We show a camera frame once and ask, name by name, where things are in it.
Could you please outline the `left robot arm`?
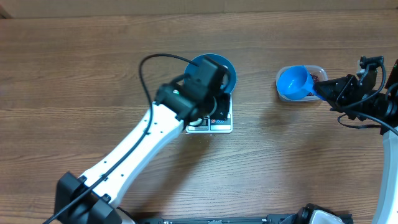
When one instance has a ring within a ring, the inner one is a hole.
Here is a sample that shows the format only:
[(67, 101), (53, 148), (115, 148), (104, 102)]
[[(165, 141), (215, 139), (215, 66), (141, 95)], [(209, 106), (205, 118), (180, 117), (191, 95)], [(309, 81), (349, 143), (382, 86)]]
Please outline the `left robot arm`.
[(185, 72), (163, 84), (137, 126), (99, 163), (57, 183), (50, 223), (135, 223), (119, 207), (136, 177), (181, 133), (229, 134), (233, 130), (233, 64), (218, 54), (189, 60)]

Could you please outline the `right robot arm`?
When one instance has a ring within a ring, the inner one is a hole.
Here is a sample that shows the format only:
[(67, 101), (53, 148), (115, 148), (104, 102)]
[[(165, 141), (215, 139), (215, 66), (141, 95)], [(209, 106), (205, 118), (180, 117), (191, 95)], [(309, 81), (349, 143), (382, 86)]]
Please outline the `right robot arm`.
[(356, 75), (318, 82), (315, 93), (327, 101), (333, 111), (349, 119), (370, 119), (379, 128), (384, 149), (384, 166), (379, 199), (373, 223), (397, 223), (397, 63), (386, 75), (384, 57), (362, 56)]

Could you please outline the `blue plastic measuring scoop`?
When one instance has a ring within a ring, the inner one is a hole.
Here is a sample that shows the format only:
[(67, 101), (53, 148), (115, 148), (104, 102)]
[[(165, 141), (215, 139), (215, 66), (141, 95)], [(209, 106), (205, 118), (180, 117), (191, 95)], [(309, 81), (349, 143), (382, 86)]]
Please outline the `blue plastic measuring scoop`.
[(280, 76), (276, 88), (290, 100), (301, 100), (309, 93), (313, 93), (314, 96), (323, 100), (318, 93), (315, 93), (314, 84), (309, 71), (304, 65), (295, 65), (291, 66)]

